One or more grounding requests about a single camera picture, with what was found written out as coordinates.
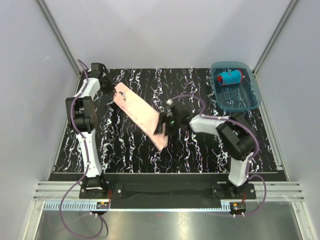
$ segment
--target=black marble table surface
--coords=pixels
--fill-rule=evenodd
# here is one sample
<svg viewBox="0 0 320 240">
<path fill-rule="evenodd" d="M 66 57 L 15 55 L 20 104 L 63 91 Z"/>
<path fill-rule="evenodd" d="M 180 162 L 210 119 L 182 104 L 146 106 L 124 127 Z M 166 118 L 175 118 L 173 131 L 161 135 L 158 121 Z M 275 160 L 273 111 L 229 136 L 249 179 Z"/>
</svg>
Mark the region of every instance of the black marble table surface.
<svg viewBox="0 0 320 240">
<path fill-rule="evenodd" d="M 164 110 L 167 99 L 188 93 L 205 100 L 205 114 L 225 116 L 216 103 L 210 70 L 109 69 L 109 79 L 123 82 L 157 111 Z M 190 110 L 200 111 L 196 100 L 179 100 Z M 230 159 L 219 137 L 180 132 L 169 139 L 161 152 L 134 122 L 113 102 L 113 95 L 101 91 L 94 98 L 99 121 L 96 129 L 98 156 L 105 173 L 222 173 Z M 260 151 L 250 166 L 251 172 L 276 172 L 268 136 L 259 109 L 243 113 L 258 135 Z M 84 165 L 75 133 L 65 131 L 54 173 L 82 173 Z"/>
</svg>

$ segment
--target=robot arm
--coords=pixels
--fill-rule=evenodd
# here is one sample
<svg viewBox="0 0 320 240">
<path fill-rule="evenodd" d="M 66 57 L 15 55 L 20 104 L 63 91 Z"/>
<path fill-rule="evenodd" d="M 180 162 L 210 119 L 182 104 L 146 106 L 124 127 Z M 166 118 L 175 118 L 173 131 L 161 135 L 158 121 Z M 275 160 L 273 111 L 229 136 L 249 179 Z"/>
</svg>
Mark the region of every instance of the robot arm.
<svg viewBox="0 0 320 240">
<path fill-rule="evenodd" d="M 242 118 L 242 116 L 237 115 L 233 116 L 233 118 L 239 119 Z M 237 130 L 232 130 L 232 127 L 235 129 L 238 127 L 232 126 L 232 124 L 227 123 L 224 119 L 215 120 L 206 118 L 205 115 L 196 115 L 191 119 L 189 125 L 195 133 L 207 133 L 222 138 L 225 147 L 231 155 L 228 180 L 237 188 L 245 184 L 249 177 L 248 170 L 249 164 L 251 163 L 249 159 L 254 154 L 255 143 L 253 141 L 248 142 L 247 144 L 250 145 L 250 150 L 248 152 L 242 152 L 243 149 L 238 147 L 241 138 L 239 135 L 236 135 Z"/>
<path fill-rule="evenodd" d="M 96 146 L 96 128 L 98 126 L 98 117 L 94 106 L 93 98 L 99 90 L 110 93 L 113 90 L 113 84 L 108 80 L 104 71 L 104 65 L 101 63 L 92 63 L 91 70 L 88 70 L 88 79 L 83 81 L 80 90 L 73 96 L 65 100 L 67 119 L 69 127 L 73 128 L 71 118 L 74 119 L 76 127 L 81 134 L 77 133 L 76 138 L 80 143 L 84 171 L 88 172 L 85 178 L 86 190 L 101 190 L 104 188 L 101 178 L 102 167 L 98 158 Z M 73 100 L 78 97 L 75 105 L 72 106 Z M 85 144 L 87 145 L 89 165 L 87 165 L 87 154 Z"/>
<path fill-rule="evenodd" d="M 210 116 L 189 113 L 181 105 L 174 105 L 171 100 L 167 101 L 167 105 L 168 110 L 160 114 L 154 134 L 162 133 L 162 127 L 165 124 L 164 132 L 169 136 L 176 135 L 178 129 L 219 136 L 224 148 L 231 156 L 228 176 L 229 192 L 231 195 L 241 192 L 248 182 L 250 157 L 254 154 L 256 145 L 247 132 L 225 119 L 230 118 L 252 129 L 242 115 L 234 114 L 230 117 L 212 119 Z"/>
</svg>

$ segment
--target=wire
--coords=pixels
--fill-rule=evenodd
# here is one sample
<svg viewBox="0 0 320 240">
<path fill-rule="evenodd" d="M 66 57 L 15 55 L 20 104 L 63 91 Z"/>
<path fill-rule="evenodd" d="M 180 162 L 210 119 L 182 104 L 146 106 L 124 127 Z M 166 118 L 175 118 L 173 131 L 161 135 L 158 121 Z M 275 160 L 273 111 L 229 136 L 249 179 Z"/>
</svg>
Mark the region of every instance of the wire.
<svg viewBox="0 0 320 240">
<path fill-rule="evenodd" d="M 108 190 L 107 193 L 108 193 L 108 196 L 109 196 L 109 201 L 108 201 L 107 207 L 100 207 L 101 209 L 106 209 L 107 210 L 104 213 L 106 213 L 106 212 L 108 212 L 110 210 L 110 202 L 111 202 L 111 197 L 112 197 L 112 191 L 111 190 Z"/>
<path fill-rule="evenodd" d="M 246 213 L 245 216 L 251 216 L 251 215 L 257 213 L 263 207 L 263 205 L 266 202 L 266 198 L 267 198 L 267 185 L 266 185 L 266 182 L 265 182 L 264 178 L 262 176 L 258 175 L 258 174 L 253 174 L 248 178 L 248 180 L 251 180 L 253 178 L 259 178 L 262 181 L 263 187 L 264 187 L 264 195 L 263 195 L 262 202 L 258 206 L 258 208 L 256 210 L 252 211 L 252 212 Z"/>
<path fill-rule="evenodd" d="M 86 81 L 84 82 L 84 85 L 83 85 L 83 91 L 86 90 L 88 84 L 89 84 L 89 77 L 88 77 L 88 73 L 87 73 L 87 69 L 88 67 L 80 60 L 78 59 L 77 60 L 78 63 L 80 64 L 80 66 L 82 67 L 83 69 L 83 72 L 84 72 L 84 75 L 85 75 L 85 78 L 86 78 Z M 65 220 L 64 220 L 64 217 L 63 217 L 63 213 L 62 213 L 62 205 L 64 203 L 64 200 L 66 199 L 67 195 L 70 193 L 70 191 L 76 186 L 78 185 L 87 175 L 88 171 L 89 171 L 89 164 L 90 164 L 90 161 L 89 161 L 89 152 L 88 152 L 88 145 L 87 145 L 87 142 L 86 142 L 86 137 L 83 135 L 83 133 L 77 128 L 76 126 L 76 123 L 75 123 L 75 119 L 74 119 L 74 105 L 76 103 L 76 101 L 79 99 L 79 97 L 82 95 L 83 93 L 82 92 L 79 92 L 75 98 L 73 99 L 72 103 L 71 103 L 71 108 L 70 108 L 70 117 L 71 117 L 71 124 L 72 124 L 72 127 L 73 129 L 76 131 L 76 133 L 78 133 L 82 139 L 83 139 L 83 143 L 84 143 L 84 148 L 85 148 L 85 154 L 86 154 L 86 169 L 84 171 L 84 174 L 82 175 L 82 177 L 80 177 L 80 179 L 74 183 L 66 192 L 65 194 L 63 195 L 62 199 L 61 199 L 61 202 L 60 202 L 60 206 L 59 206 L 59 215 L 60 215 L 60 218 L 61 218 L 61 221 L 62 221 L 62 224 L 64 226 L 64 228 L 69 232 L 71 233 L 72 235 L 78 237 L 78 238 L 82 238 L 82 239 L 95 239 L 96 237 L 98 237 L 102 230 L 103 230 L 103 227 L 104 227 L 104 223 L 105 223 L 105 220 L 100 216 L 100 215 L 95 215 L 97 216 L 100 221 L 101 221 L 101 228 L 99 230 L 99 232 L 94 235 L 94 236 L 81 236 L 81 235 L 78 235 L 76 234 L 75 232 L 73 232 L 69 227 L 68 225 L 66 224 Z"/>
<path fill-rule="evenodd" d="M 253 152 L 253 155 L 249 157 L 249 161 L 254 158 L 258 153 L 259 153 L 259 150 L 260 150 L 260 147 L 259 147 L 259 141 L 258 139 L 256 138 L 256 136 L 254 135 L 254 133 L 249 129 L 247 128 L 245 125 L 241 124 L 240 122 L 237 122 L 233 119 L 230 119 L 230 118 L 227 118 L 227 117 L 221 117 L 221 116 L 209 116 L 209 115 L 204 115 L 203 112 L 205 111 L 206 109 L 206 102 L 201 99 L 200 97 L 198 96 L 193 96 L 191 94 L 180 94 L 178 96 L 175 96 L 173 98 L 171 98 L 171 100 L 174 100 L 174 99 L 180 99 L 180 98 L 183 98 L 183 97 L 189 97 L 189 98 L 193 98 L 193 99 L 196 99 L 198 100 L 200 103 L 201 103 L 201 110 L 200 110 L 200 116 L 204 119 L 214 119 L 214 120 L 218 120 L 218 121 L 226 121 L 226 122 L 229 122 L 229 123 L 232 123 L 233 125 L 237 125 L 238 127 L 242 128 L 246 133 L 248 133 L 254 143 L 255 143 L 255 148 L 254 148 L 254 152 Z M 247 176 L 248 173 L 249 173 L 249 167 L 250 167 L 250 162 L 248 162 L 246 168 L 245 168 L 245 175 Z"/>
<path fill-rule="evenodd" d="M 82 219 L 83 217 L 87 217 L 87 216 L 95 216 L 95 215 L 92 215 L 90 212 L 89 212 L 89 213 L 86 213 L 86 214 L 83 214 L 83 215 L 80 215 L 80 216 L 78 216 L 76 219 L 74 219 L 71 223 L 69 223 L 67 226 L 69 227 L 69 226 L 73 225 L 74 223 L 76 223 L 77 221 L 79 221 L 80 219 Z M 109 228 L 108 228 L 108 225 L 107 225 L 107 223 L 106 223 L 106 221 L 105 221 L 104 219 L 103 219 L 103 224 L 105 225 L 106 235 L 108 236 L 108 234 L 109 234 Z M 60 229 L 58 229 L 58 230 L 55 230 L 55 229 L 52 227 L 51 221 L 49 221 L 48 225 L 49 225 L 50 230 L 51 230 L 52 232 L 54 232 L 55 234 L 58 234 L 58 233 L 60 233 L 60 232 L 62 232 L 63 230 L 66 229 L 65 227 L 63 227 L 63 228 L 60 228 Z"/>
<path fill-rule="evenodd" d="M 243 199 L 242 199 L 241 203 L 244 203 L 245 200 L 246 200 L 246 193 L 244 192 L 244 193 L 243 193 Z"/>
</svg>

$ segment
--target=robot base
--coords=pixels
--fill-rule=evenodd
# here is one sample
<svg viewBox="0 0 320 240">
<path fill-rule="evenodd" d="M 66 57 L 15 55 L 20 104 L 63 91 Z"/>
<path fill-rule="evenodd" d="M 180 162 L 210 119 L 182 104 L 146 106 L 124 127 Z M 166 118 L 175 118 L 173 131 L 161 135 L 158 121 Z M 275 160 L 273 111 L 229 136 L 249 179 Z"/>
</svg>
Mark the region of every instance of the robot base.
<svg viewBox="0 0 320 240">
<path fill-rule="evenodd" d="M 104 175 L 85 177 L 81 184 L 80 199 L 103 199 L 109 198 L 108 187 Z"/>
<path fill-rule="evenodd" d="M 248 183 L 243 186 L 241 190 L 234 191 L 231 188 L 230 183 L 216 183 L 211 184 L 212 198 L 214 200 L 227 200 L 227 199 L 235 199 L 242 200 L 245 199 L 257 199 L 255 186 L 252 183 Z"/>
</svg>

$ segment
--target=stainless steel surface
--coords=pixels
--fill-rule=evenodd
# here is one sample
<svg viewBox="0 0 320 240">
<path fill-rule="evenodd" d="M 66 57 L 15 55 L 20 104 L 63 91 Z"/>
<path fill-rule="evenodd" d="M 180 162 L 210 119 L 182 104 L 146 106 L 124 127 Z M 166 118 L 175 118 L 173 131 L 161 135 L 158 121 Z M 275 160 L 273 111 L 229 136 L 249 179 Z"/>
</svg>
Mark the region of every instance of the stainless steel surface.
<svg viewBox="0 0 320 240">
<path fill-rule="evenodd" d="M 286 8 L 286 10 L 283 13 L 283 16 L 280 20 L 280 22 L 278 23 L 278 25 L 276 26 L 272 37 L 270 38 L 268 44 L 266 45 L 258 63 L 256 64 L 255 68 L 254 68 L 254 73 L 257 73 L 261 67 L 261 65 L 264 63 L 266 57 L 268 56 L 271 48 L 273 47 L 275 41 L 277 40 L 279 34 L 281 33 L 281 30 L 283 29 L 283 27 L 285 26 L 287 20 L 289 19 L 291 13 L 294 11 L 297 3 L 299 2 L 299 0 L 291 0 L 288 7 Z"/>
<path fill-rule="evenodd" d="M 249 202 L 248 211 L 258 204 Z M 83 212 L 64 212 L 72 223 Z M 108 240 L 302 240 L 295 213 L 289 202 L 268 202 L 257 214 L 233 218 L 228 213 L 214 216 L 206 212 L 107 212 L 108 225 L 101 237 Z M 77 234 L 92 236 L 100 229 L 93 216 L 81 218 L 70 225 Z M 57 211 L 43 211 L 37 240 L 76 240 L 63 228 Z"/>
<path fill-rule="evenodd" d="M 47 6 L 45 0 L 36 0 L 36 2 L 38 3 L 43 15 L 45 16 L 49 26 L 51 27 L 52 32 L 53 32 L 54 36 L 56 37 L 57 41 L 59 42 L 66 58 L 68 59 L 73 70 L 75 71 L 75 74 L 79 75 L 80 70 L 79 70 L 78 65 L 76 63 L 76 60 L 74 59 L 73 55 L 71 54 L 71 52 L 66 44 L 66 41 L 62 37 L 62 34 L 61 34 L 61 32 L 55 22 L 50 10 L 48 9 L 48 6 Z"/>
</svg>

